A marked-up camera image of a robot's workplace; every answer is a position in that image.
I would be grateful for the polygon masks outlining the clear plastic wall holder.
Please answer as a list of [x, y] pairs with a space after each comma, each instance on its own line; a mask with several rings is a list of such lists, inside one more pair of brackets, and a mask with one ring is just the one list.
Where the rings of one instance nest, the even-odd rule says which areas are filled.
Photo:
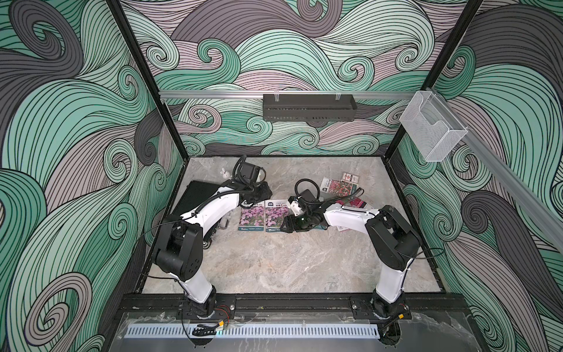
[[467, 134], [467, 127], [433, 90], [413, 95], [400, 124], [426, 162], [442, 162]]

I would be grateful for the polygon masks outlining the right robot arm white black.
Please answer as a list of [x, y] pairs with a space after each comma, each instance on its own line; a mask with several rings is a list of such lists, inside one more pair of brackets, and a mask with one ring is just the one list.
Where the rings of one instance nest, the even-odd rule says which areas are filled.
[[378, 283], [372, 293], [375, 316], [388, 320], [404, 314], [404, 283], [418, 256], [420, 236], [391, 205], [380, 209], [352, 208], [334, 203], [311, 210], [291, 211], [284, 217], [284, 233], [307, 232], [317, 226], [344, 227], [369, 236], [381, 261]]

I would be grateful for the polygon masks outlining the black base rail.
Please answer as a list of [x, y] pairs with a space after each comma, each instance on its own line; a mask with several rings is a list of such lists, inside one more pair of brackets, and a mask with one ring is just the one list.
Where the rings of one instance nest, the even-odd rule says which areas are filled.
[[328, 313], [356, 320], [386, 320], [376, 312], [372, 293], [217, 293], [209, 304], [192, 303], [183, 294], [127, 294], [117, 312], [239, 321], [274, 313]]

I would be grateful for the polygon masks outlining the purple flower seed packet front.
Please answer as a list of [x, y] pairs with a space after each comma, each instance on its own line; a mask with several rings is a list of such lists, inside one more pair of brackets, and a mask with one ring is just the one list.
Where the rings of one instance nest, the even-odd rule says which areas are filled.
[[238, 230], [251, 232], [265, 230], [265, 206], [262, 202], [242, 209]]

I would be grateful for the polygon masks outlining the black wall tray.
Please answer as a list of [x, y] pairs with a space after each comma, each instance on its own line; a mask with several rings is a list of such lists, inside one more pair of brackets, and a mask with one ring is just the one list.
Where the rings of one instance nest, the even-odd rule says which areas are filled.
[[329, 95], [264, 95], [262, 116], [270, 122], [349, 122], [358, 107], [353, 95], [335, 99]]

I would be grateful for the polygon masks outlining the small red white card box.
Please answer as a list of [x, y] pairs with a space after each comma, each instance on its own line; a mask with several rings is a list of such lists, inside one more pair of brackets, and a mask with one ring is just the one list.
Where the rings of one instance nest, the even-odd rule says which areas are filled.
[[342, 175], [342, 181], [358, 185], [359, 184], [359, 176], [357, 176], [355, 174], [348, 173], [348, 172], [344, 172], [343, 175]]

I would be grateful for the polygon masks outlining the purple flower seed packet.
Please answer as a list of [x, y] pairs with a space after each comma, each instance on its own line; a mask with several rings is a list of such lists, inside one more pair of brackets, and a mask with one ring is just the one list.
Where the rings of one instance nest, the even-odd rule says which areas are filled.
[[262, 202], [242, 209], [238, 230], [251, 232], [265, 230], [265, 206]]
[[284, 218], [290, 213], [287, 200], [270, 199], [265, 202], [265, 231], [276, 233], [280, 231]]

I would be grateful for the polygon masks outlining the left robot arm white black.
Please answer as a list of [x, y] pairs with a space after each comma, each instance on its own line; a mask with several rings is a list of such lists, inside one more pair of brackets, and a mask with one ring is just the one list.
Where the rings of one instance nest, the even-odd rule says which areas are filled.
[[246, 185], [227, 181], [196, 208], [164, 222], [152, 253], [152, 261], [183, 289], [193, 314], [210, 317], [215, 310], [216, 288], [201, 270], [204, 235], [230, 211], [254, 205], [273, 195], [265, 181]]

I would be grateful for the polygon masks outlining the aluminium rail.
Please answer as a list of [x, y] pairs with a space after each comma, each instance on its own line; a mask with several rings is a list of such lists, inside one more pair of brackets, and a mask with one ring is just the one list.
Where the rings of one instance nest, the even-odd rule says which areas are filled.
[[450, 113], [450, 119], [456, 119], [467, 130], [463, 141], [476, 153], [476, 156], [491, 171], [502, 188], [520, 206], [520, 209], [532, 221], [534, 228], [542, 233], [544, 242], [562, 251], [562, 219], [518, 177], [510, 168], [510, 156], [502, 133], [484, 108], [466, 98], [454, 98], [447, 101], [438, 94], [438, 100]]
[[329, 95], [335, 99], [342, 95], [353, 95], [359, 100], [407, 100], [415, 95], [410, 92], [381, 92], [381, 91], [259, 91], [259, 90], [161, 90], [161, 99], [261, 99], [264, 95], [274, 95], [276, 99], [282, 95]]

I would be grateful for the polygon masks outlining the pink flower packet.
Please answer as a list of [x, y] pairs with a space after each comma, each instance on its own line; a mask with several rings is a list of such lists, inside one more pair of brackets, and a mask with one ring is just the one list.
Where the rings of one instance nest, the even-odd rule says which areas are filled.
[[347, 202], [345, 205], [352, 208], [365, 208], [367, 203], [360, 198], [355, 198]]

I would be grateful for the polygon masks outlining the aluminium rail right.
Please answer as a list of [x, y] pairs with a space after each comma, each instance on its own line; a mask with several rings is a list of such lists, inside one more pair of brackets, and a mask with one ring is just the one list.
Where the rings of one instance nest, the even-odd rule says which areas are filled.
[[450, 113], [450, 119], [456, 119], [467, 130], [463, 141], [476, 153], [476, 156], [491, 171], [502, 188], [520, 206], [520, 209], [532, 221], [534, 228], [542, 233], [544, 242], [562, 251], [562, 219], [518, 177], [510, 168], [510, 156], [502, 133], [484, 108], [466, 98], [454, 98], [447, 101], [438, 94], [438, 100]]

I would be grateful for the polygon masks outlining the aluminium rail back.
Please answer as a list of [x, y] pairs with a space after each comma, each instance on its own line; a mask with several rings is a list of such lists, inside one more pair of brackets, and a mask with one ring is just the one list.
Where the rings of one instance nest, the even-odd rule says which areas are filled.
[[335, 99], [342, 95], [353, 95], [359, 100], [407, 100], [415, 95], [410, 92], [381, 92], [381, 91], [259, 91], [259, 90], [161, 90], [161, 99], [261, 99], [264, 95], [274, 95], [276, 99], [282, 95], [329, 95]]

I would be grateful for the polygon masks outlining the red flower green seed packet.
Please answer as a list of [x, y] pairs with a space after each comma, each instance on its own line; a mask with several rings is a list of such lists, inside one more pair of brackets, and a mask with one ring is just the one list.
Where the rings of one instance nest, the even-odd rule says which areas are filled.
[[352, 195], [357, 190], [357, 185], [344, 180], [333, 180], [324, 177], [320, 185], [322, 194], [336, 197], [346, 197]]

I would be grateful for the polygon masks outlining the white rabbit figurine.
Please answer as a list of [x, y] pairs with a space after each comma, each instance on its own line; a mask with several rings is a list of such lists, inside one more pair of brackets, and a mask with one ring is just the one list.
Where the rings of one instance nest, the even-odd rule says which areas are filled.
[[232, 175], [229, 171], [222, 169], [221, 170], [221, 177], [223, 177], [224, 180], [229, 180], [232, 177]]

